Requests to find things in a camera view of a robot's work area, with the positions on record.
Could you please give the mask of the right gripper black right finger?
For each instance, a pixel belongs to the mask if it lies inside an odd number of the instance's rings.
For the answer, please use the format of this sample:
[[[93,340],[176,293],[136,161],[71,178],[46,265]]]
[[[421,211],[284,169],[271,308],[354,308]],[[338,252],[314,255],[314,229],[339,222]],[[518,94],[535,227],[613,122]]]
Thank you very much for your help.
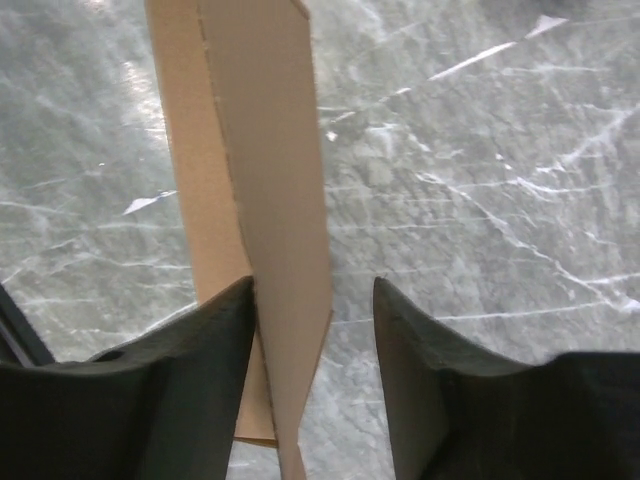
[[[399,479],[635,479],[639,357],[567,352],[527,365],[374,282],[373,316]]]

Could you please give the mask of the brown cardboard box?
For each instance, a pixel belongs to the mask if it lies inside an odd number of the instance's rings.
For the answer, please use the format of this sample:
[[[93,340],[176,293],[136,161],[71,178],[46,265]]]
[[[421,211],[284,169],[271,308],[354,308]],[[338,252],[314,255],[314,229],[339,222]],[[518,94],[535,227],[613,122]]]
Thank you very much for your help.
[[[301,1],[149,1],[196,294],[254,279],[236,424],[305,477],[299,427],[332,315],[310,15]]]

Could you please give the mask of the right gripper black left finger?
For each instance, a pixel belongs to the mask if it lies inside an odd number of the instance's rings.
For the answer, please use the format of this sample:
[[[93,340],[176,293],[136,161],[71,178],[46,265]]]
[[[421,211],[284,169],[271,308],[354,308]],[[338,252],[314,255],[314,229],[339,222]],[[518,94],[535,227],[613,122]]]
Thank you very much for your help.
[[[82,362],[1,362],[5,479],[222,479],[255,332],[253,281]]]

